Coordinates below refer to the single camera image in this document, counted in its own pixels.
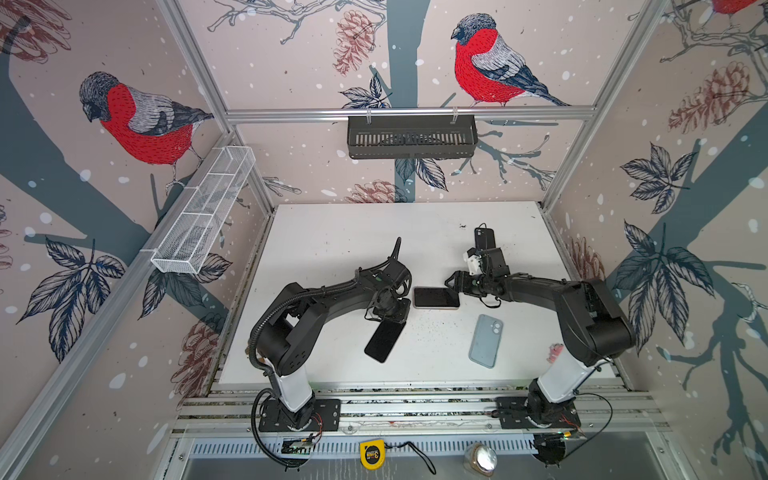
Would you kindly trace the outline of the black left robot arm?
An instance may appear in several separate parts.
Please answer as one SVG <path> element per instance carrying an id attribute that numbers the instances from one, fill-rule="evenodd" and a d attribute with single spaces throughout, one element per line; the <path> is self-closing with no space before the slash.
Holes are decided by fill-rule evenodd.
<path id="1" fill-rule="evenodd" d="M 250 428 L 259 449 L 285 470 L 304 466 L 323 433 L 339 428 L 340 400 L 318 398 L 304 368 L 324 326 L 362 311 L 377 325 L 365 353 L 379 363 L 404 330 L 412 276 L 399 252 L 395 247 L 385 261 L 357 269 L 346 282 L 286 285 L 251 329 L 246 354 L 270 385 L 254 400 Z"/>

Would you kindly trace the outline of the black screen phone purple case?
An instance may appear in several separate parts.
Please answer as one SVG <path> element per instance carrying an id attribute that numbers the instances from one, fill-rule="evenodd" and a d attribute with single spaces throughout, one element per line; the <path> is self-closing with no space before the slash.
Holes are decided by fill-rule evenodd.
<path id="1" fill-rule="evenodd" d="M 385 363 L 404 327 L 405 323 L 381 322 L 365 346 L 364 353 L 379 363 Z"/>

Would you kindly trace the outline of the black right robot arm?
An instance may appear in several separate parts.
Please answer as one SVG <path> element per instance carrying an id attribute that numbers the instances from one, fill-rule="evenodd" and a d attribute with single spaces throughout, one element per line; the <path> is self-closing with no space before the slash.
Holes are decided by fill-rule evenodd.
<path id="1" fill-rule="evenodd" d="M 444 282 L 453 292 L 531 304 L 557 314 L 564 348 L 528 387 L 527 417 L 534 425 L 548 427 L 559 420 L 598 367 L 636 346 L 637 336 L 603 280 L 513 273 L 499 248 L 472 248 L 464 259 L 468 269 L 454 272 Z"/>

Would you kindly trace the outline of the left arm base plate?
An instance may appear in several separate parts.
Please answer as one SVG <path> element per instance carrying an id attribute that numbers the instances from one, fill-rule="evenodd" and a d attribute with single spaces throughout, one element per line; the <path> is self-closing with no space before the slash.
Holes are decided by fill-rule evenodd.
<path id="1" fill-rule="evenodd" d="M 335 432 L 339 428 L 341 401 L 311 399 L 297 412 L 288 410 L 279 400 L 269 398 L 257 410 L 260 432 Z"/>

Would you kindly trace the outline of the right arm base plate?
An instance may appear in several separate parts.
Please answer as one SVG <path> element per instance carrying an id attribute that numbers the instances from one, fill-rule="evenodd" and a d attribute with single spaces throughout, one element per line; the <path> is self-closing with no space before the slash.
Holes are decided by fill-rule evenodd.
<path id="1" fill-rule="evenodd" d="M 491 417 L 498 419 L 503 429 L 581 428 L 581 420 L 572 400 L 553 404 L 538 397 L 533 400 L 521 396 L 498 397 Z"/>

